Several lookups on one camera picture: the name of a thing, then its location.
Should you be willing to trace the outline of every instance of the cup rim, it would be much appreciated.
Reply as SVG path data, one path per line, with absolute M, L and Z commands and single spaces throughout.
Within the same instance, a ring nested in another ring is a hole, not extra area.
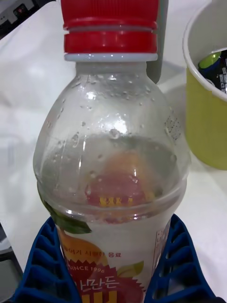
M 187 63 L 187 67 L 189 68 L 189 70 L 192 73 L 192 75 L 197 79 L 197 81 L 206 90 L 211 91 L 213 95 L 215 95 L 216 97 L 220 98 L 221 100 L 227 102 L 227 94 L 224 93 L 223 91 L 217 89 L 216 87 L 214 87 L 197 70 L 196 66 L 192 62 L 192 59 L 191 59 L 191 56 L 190 56 L 190 53 L 189 53 L 189 48 L 188 48 L 188 38 L 189 38 L 189 34 L 191 32 L 192 26 L 194 25 L 195 21 L 200 17 L 200 15 L 204 11 L 204 9 L 206 7 L 208 7 L 209 5 L 211 5 L 211 3 L 212 3 L 212 0 L 209 0 L 208 3 L 206 2 L 206 4 L 203 5 L 197 11 L 197 13 L 190 19 L 189 23 L 187 24 L 187 27 L 185 29 L 184 36 L 183 36 L 183 56 L 184 56 L 184 59 L 185 59 L 185 61 Z

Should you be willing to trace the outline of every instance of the bottle cap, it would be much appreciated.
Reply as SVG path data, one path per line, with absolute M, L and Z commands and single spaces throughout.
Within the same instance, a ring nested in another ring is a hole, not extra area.
M 156 53 L 158 0 L 61 0 L 66 53 Z

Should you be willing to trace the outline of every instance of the yellow paper cup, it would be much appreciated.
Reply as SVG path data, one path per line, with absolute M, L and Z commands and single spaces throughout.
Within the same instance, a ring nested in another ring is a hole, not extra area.
M 227 48 L 226 0 L 209 0 L 189 22 L 183 53 L 187 63 L 186 138 L 204 163 L 227 170 L 227 94 L 197 70 L 211 52 Z

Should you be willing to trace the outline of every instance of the blue bottle holder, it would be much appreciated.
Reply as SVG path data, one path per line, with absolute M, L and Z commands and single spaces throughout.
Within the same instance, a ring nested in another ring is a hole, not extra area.
M 207 284 L 184 223 L 173 215 L 166 247 L 144 303 L 192 302 L 215 298 Z M 52 218 L 40 229 L 27 261 L 15 303 L 81 303 L 63 259 Z

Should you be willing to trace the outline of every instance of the plastic bottle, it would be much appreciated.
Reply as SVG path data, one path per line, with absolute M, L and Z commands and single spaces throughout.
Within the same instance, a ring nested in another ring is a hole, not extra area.
M 40 132 L 38 191 L 82 302 L 141 303 L 190 162 L 178 120 L 146 75 L 157 58 L 157 1 L 61 5 L 77 75 Z

